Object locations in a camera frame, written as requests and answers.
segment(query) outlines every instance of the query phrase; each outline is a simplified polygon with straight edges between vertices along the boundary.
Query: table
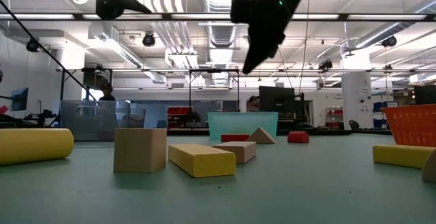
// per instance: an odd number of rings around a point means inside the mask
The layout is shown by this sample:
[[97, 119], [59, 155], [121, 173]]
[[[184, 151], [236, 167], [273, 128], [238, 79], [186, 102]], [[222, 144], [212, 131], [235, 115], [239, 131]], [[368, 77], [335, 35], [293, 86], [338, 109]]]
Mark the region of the table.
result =
[[[434, 223], [436, 184], [374, 164], [390, 135], [312, 136], [259, 144], [235, 176], [191, 178], [173, 163], [113, 174], [112, 142], [77, 143], [68, 159], [0, 167], [0, 223]], [[217, 144], [170, 136], [170, 144]]]

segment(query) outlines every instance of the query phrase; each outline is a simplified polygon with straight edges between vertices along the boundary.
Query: orange basket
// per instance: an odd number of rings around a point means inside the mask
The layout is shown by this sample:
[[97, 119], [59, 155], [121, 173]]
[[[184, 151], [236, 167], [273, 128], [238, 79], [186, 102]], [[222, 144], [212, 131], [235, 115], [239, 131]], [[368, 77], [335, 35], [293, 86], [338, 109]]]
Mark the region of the orange basket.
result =
[[382, 108], [395, 143], [436, 146], [436, 105]]

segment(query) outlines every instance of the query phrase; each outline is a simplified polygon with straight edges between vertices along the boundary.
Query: triangular wooden block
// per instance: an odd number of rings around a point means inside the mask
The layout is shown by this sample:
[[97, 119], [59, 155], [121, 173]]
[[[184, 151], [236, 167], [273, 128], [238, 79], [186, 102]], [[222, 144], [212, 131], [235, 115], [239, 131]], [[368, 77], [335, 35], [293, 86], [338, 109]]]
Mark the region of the triangular wooden block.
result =
[[256, 129], [254, 133], [247, 139], [248, 142], [276, 144], [277, 141], [263, 128]]
[[436, 183], [436, 150], [434, 150], [427, 159], [422, 171], [422, 180], [424, 182]]

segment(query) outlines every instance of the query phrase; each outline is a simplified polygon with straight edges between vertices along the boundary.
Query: wooden block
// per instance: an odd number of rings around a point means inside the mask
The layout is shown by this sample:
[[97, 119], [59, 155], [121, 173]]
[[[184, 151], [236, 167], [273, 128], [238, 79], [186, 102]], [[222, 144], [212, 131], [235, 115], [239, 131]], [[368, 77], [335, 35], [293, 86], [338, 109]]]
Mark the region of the wooden block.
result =
[[291, 131], [287, 135], [287, 143], [309, 143], [309, 134], [306, 131]]
[[155, 172], [166, 166], [166, 129], [116, 129], [114, 172]]
[[245, 142], [250, 135], [247, 134], [223, 134], [221, 135], [222, 142]]
[[373, 146], [374, 163], [387, 163], [422, 169], [430, 154], [435, 150], [430, 146]]
[[236, 163], [246, 163], [256, 156], [255, 142], [226, 142], [214, 145], [213, 147], [234, 153], [236, 155]]
[[168, 158], [193, 177], [227, 176], [236, 171], [234, 153], [199, 144], [173, 144]]
[[276, 144], [277, 141], [263, 128], [256, 129], [254, 133], [247, 139], [248, 142]]
[[422, 171], [422, 180], [424, 182], [436, 183], [436, 150], [428, 157]]

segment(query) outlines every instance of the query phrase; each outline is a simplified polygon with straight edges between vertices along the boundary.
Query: small red block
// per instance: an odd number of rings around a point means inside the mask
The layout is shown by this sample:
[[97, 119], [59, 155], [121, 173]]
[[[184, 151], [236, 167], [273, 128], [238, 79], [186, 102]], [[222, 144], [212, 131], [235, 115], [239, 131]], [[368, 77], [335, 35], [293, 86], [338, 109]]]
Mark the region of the small red block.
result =
[[292, 131], [287, 135], [289, 143], [309, 143], [309, 134], [306, 131]]
[[250, 135], [246, 134], [223, 134], [221, 135], [222, 142], [245, 142]]

